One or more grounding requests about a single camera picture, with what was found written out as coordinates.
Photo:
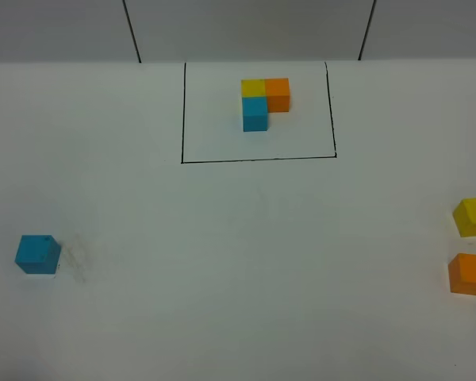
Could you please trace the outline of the template orange block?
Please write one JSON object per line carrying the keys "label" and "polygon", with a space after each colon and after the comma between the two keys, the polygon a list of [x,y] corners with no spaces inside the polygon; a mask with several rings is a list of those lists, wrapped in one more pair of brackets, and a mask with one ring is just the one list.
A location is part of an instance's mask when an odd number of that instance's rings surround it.
{"label": "template orange block", "polygon": [[288,78],[265,79],[269,113],[286,113],[290,110],[290,84]]}

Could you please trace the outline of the template blue block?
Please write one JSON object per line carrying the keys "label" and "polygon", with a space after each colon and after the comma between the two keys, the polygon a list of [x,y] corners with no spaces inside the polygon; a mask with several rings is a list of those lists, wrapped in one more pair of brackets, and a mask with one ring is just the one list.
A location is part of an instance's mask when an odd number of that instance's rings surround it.
{"label": "template blue block", "polygon": [[268,108],[266,97],[242,98],[243,131],[262,132],[268,130]]}

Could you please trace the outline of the template yellow block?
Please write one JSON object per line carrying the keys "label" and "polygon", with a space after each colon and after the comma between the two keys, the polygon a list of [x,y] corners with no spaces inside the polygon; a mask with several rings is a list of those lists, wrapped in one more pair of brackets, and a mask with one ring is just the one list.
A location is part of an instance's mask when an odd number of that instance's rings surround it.
{"label": "template yellow block", "polygon": [[242,79],[241,96],[243,98],[266,97],[266,85],[264,79]]}

